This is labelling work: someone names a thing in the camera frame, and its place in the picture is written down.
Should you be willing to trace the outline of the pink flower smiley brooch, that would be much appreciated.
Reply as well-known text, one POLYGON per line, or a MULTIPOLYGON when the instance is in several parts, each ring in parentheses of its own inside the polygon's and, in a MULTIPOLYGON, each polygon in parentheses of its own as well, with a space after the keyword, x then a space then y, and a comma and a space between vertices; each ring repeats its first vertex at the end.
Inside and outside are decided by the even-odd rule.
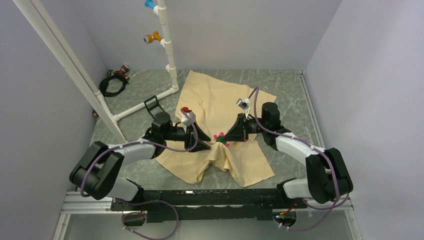
POLYGON ((225 140, 224 136, 225 136, 224 132, 219 132, 219 133, 217 133, 213 136, 214 141, 217 142, 217 143, 222 143, 223 145, 228 147, 230 145, 230 143, 225 140))

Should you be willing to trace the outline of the cream yellow t-shirt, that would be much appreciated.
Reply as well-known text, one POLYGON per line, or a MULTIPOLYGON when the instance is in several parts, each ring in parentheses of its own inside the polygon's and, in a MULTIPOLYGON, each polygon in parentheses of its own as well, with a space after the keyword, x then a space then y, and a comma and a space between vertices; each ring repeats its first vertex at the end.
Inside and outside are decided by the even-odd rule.
POLYGON ((199 152, 174 152, 166 149, 156 161, 173 175, 188 184, 199 183, 210 164, 229 171, 241 187, 248 187, 275 175, 262 152, 256 135, 246 142, 220 143, 215 138, 227 133, 243 110, 238 99, 252 92, 247 85, 218 80, 203 73, 190 71, 185 79, 175 116, 180 119, 180 109, 187 107, 196 115, 199 128, 211 138, 210 150, 199 152))

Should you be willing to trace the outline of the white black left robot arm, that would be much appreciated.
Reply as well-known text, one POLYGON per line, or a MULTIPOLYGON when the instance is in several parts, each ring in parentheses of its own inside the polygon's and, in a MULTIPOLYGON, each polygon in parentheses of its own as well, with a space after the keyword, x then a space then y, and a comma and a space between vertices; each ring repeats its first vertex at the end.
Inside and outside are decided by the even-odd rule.
POLYGON ((144 189, 118 176, 122 166, 155 159, 165 149, 180 152, 167 146, 168 141, 182 142, 183 153, 210 150, 207 143, 211 138, 196 124, 195 114, 191 110, 182 113, 181 122, 176 124, 167 112, 156 113, 144 136, 136 141, 115 145, 101 141, 92 143, 70 172, 69 181, 80 188, 82 197, 121 199, 129 209, 139 209, 145 200, 144 189))

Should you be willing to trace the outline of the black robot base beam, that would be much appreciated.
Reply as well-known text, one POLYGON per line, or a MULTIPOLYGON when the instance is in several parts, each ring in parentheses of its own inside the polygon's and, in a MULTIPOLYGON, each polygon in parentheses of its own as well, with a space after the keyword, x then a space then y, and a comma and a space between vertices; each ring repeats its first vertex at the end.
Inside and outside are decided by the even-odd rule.
POLYGON ((175 220, 256 219, 271 221, 273 215, 291 213, 307 206, 300 198, 290 199, 282 189, 145 190, 136 205, 115 198, 113 212, 143 211, 148 223, 175 220))

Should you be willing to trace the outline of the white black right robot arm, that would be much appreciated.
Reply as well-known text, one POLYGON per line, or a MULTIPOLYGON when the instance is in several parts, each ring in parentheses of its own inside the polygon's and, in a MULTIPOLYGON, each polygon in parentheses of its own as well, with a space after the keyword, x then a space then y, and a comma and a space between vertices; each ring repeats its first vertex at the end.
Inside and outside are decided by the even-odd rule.
POLYGON ((313 199, 319 204, 335 201, 353 191, 353 182, 341 152, 336 148, 314 146, 285 128, 280 111, 274 102, 262 105, 259 118, 249 114, 249 100, 239 99, 243 113, 237 115, 234 125, 224 135, 225 142, 246 142, 250 135, 261 134, 265 144, 297 160, 306 168, 306 177, 289 179, 276 187, 275 200, 289 207, 295 199, 313 199))

